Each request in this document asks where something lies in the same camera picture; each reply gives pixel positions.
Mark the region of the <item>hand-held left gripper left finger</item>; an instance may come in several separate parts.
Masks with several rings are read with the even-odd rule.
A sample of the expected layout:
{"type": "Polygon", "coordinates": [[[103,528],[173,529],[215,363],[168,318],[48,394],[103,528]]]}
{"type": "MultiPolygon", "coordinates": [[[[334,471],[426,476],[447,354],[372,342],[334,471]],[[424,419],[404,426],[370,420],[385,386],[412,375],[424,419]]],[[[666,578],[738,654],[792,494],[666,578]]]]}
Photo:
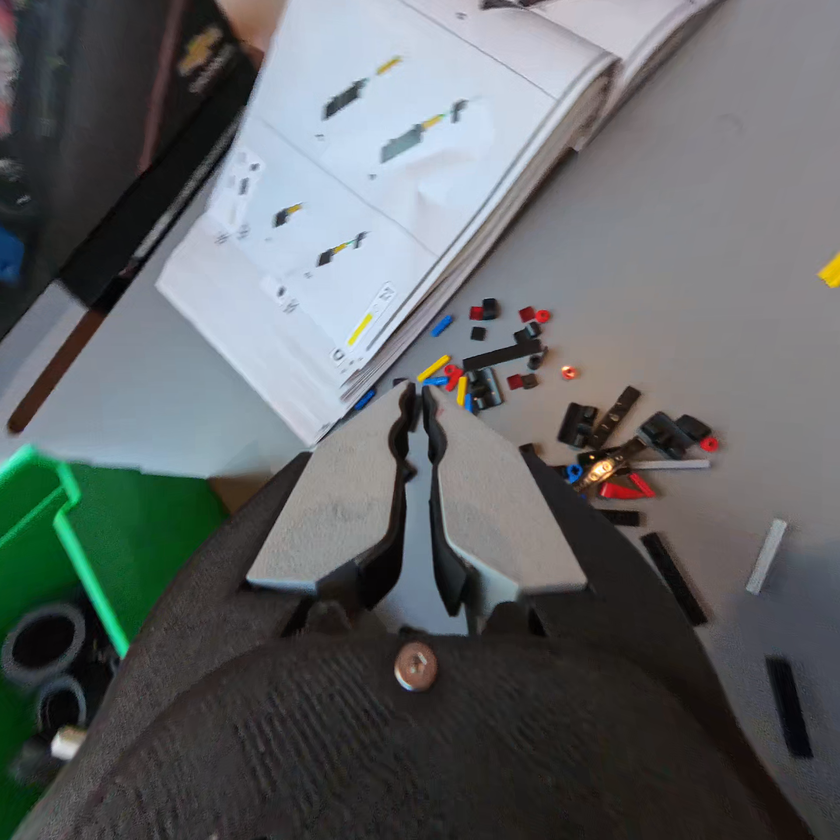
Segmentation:
{"type": "Polygon", "coordinates": [[[312,450],[247,575],[258,588],[371,610],[403,567],[416,387],[402,382],[312,450]]]}

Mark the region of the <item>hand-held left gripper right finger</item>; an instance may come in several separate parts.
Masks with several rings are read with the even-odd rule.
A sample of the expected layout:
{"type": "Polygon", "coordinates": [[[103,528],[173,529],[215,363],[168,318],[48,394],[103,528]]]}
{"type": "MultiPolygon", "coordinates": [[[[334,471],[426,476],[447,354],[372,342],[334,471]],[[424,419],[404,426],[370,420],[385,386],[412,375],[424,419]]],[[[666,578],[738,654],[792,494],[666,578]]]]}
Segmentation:
{"type": "Polygon", "coordinates": [[[480,632],[502,603],[584,592],[587,577],[517,446],[425,386],[434,575],[444,607],[480,632]]]}

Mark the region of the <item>pile of small toy bricks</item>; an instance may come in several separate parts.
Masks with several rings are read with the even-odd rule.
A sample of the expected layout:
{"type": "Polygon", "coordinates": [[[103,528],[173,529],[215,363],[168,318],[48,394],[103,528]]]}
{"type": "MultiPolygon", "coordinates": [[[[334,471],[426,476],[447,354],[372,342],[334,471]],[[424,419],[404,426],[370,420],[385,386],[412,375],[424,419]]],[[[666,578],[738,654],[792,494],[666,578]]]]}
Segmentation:
{"type": "MultiPolygon", "coordinates": [[[[469,382],[465,410],[480,414],[505,403],[505,393],[529,391],[546,380],[540,370],[553,355],[544,343],[544,327],[551,320],[549,310],[525,308],[519,312],[522,327],[505,345],[473,353],[462,360],[444,354],[414,377],[417,390],[424,387],[445,391],[444,367],[456,364],[469,382]],[[547,351],[536,371],[529,371],[531,354],[547,351]]],[[[627,385],[612,405],[601,411],[598,405],[569,401],[559,421],[556,440],[567,447],[574,460],[555,465],[561,479],[583,496],[604,500],[634,501],[655,498],[643,476],[632,470],[640,460],[684,460],[695,449],[712,454],[719,449],[719,439],[708,424],[684,414],[673,418],[657,411],[638,423],[626,439],[616,442],[616,431],[644,395],[634,385],[627,385]]]]}

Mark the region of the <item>instruction booklet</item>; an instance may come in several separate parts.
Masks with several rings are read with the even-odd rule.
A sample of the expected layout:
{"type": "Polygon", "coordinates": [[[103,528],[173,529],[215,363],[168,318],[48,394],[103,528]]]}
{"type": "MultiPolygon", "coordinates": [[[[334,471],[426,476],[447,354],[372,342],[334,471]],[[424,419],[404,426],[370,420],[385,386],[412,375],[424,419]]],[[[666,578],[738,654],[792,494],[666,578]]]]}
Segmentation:
{"type": "Polygon", "coordinates": [[[157,288],[306,445],[714,2],[286,2],[157,288]]]}

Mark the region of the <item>green plastic bin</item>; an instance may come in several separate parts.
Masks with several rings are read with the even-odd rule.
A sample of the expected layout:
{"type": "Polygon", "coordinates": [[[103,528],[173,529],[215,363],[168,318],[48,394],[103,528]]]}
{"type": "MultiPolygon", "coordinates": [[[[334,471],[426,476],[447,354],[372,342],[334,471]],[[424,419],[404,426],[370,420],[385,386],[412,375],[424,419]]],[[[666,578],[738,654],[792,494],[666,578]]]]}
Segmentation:
{"type": "MultiPolygon", "coordinates": [[[[204,479],[66,462],[32,446],[1,470],[1,641],[30,611],[77,605],[87,642],[71,670],[97,715],[120,660],[177,571],[224,521],[204,479]]],[[[38,730],[39,687],[2,671],[2,838],[33,808],[59,762],[38,730]]]]}

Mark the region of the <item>light grey toy beam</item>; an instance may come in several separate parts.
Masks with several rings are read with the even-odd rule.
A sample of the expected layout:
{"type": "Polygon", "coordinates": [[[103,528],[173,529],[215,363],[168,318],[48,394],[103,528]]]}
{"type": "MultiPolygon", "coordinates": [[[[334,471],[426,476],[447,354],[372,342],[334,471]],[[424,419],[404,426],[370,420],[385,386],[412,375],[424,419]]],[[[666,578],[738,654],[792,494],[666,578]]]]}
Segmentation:
{"type": "Polygon", "coordinates": [[[745,591],[747,593],[754,596],[761,594],[763,585],[769,576],[771,566],[780,550],[788,527],[789,523],[783,519],[775,518],[772,520],[764,536],[748,581],[745,584],[745,591]]]}

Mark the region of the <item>black toy tyre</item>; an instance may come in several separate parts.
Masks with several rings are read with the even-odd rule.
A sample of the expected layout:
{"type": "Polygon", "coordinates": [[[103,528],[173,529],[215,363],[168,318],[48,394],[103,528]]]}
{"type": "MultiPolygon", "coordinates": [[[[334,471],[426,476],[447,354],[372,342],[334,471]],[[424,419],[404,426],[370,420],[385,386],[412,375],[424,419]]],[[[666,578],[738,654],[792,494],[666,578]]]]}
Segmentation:
{"type": "Polygon", "coordinates": [[[47,680],[38,690],[36,711],[38,730],[45,734],[55,734],[65,726],[88,727],[88,699],[82,684],[73,675],[63,674],[47,680]]]}
{"type": "Polygon", "coordinates": [[[3,675],[22,689],[39,687],[71,670],[87,638],[86,618],[77,605],[42,605],[24,614],[6,635],[3,675]]]}

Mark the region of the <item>black toy car set box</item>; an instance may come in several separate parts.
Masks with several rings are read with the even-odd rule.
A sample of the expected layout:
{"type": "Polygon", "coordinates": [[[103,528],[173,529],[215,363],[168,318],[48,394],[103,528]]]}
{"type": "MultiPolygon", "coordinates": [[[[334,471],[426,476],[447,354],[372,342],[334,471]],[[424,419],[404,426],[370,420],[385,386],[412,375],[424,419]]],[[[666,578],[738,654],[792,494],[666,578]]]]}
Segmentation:
{"type": "Polygon", "coordinates": [[[255,79],[222,2],[2,2],[3,339],[53,282],[110,309],[255,79]]]}

